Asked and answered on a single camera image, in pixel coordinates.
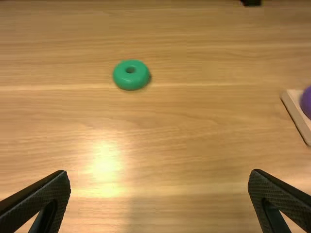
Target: wood grain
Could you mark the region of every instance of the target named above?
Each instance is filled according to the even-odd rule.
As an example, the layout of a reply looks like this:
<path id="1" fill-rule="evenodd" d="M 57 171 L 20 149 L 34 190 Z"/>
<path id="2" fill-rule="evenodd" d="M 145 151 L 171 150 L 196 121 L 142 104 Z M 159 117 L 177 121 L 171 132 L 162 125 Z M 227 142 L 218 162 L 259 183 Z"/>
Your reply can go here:
<path id="1" fill-rule="evenodd" d="M 310 149 L 279 99 L 310 84 L 310 10 L 1 1 L 0 199 L 64 169 L 61 233 L 261 232 L 252 169 L 311 193 Z M 124 59 L 148 65 L 146 88 L 115 87 Z"/>

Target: wooden base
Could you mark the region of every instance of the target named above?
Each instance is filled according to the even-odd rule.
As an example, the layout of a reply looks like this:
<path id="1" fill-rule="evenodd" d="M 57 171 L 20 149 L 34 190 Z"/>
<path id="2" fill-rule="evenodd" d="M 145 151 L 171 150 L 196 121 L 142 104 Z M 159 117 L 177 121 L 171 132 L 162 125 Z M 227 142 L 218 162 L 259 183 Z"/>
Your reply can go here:
<path id="1" fill-rule="evenodd" d="M 311 120 L 303 113 L 299 104 L 302 93 L 302 90 L 287 90 L 281 95 L 281 99 L 306 144 L 311 146 Z"/>

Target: wooden table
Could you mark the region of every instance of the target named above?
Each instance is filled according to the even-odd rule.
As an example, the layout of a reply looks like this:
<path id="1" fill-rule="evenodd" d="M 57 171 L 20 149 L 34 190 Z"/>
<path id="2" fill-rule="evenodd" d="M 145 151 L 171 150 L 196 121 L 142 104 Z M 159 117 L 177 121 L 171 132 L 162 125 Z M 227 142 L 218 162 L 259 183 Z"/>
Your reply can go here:
<path id="1" fill-rule="evenodd" d="M 310 10 L 1 1 L 0 200 L 64 169 L 61 233 L 261 232 L 252 169 L 311 193 L 310 149 L 279 99 L 310 84 Z M 148 65 L 145 89 L 115 87 L 123 59 Z"/>

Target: green ring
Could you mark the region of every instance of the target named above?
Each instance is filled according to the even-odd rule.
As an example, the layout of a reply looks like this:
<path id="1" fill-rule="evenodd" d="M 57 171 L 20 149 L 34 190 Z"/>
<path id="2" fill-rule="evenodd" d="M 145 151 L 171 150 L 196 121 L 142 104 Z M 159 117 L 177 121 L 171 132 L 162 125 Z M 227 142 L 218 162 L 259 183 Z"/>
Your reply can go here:
<path id="1" fill-rule="evenodd" d="M 147 66 L 138 60 L 122 61 L 113 70 L 113 81 L 123 90 L 138 90 L 150 80 Z"/>

